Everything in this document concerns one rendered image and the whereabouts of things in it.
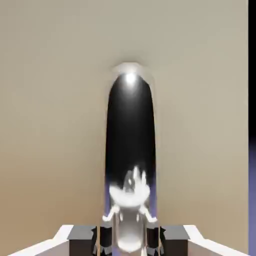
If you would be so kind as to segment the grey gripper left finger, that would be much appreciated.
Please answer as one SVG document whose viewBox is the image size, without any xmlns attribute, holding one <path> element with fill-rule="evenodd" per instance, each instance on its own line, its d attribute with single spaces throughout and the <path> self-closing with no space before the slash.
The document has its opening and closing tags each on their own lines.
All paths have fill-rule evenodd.
<svg viewBox="0 0 256 256">
<path fill-rule="evenodd" d="M 97 254 L 97 227 L 62 225 L 55 236 L 8 256 L 94 256 Z"/>
</svg>

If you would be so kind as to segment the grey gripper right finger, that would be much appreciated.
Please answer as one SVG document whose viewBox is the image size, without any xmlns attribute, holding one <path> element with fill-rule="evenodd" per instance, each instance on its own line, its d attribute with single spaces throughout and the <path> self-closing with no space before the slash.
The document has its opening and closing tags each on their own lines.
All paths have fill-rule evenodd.
<svg viewBox="0 0 256 256">
<path fill-rule="evenodd" d="M 161 226 L 159 236 L 163 256 L 248 256 L 204 238 L 192 224 Z"/>
</svg>

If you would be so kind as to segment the shiny curved metal handle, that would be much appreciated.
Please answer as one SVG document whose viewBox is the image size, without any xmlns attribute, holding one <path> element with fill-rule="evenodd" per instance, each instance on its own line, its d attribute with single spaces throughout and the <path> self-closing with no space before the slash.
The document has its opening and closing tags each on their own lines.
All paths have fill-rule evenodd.
<svg viewBox="0 0 256 256">
<path fill-rule="evenodd" d="M 112 70 L 106 110 L 100 256 L 158 256 L 153 77 L 136 62 Z"/>
</svg>

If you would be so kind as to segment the beige cabinet door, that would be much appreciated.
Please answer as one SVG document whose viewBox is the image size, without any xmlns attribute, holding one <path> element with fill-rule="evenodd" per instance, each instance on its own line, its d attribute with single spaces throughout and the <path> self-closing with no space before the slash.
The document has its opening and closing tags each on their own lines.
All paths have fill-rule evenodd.
<svg viewBox="0 0 256 256">
<path fill-rule="evenodd" d="M 154 81 L 159 221 L 248 251 L 248 0 L 0 0 L 0 256 L 99 223 L 122 62 Z"/>
</svg>

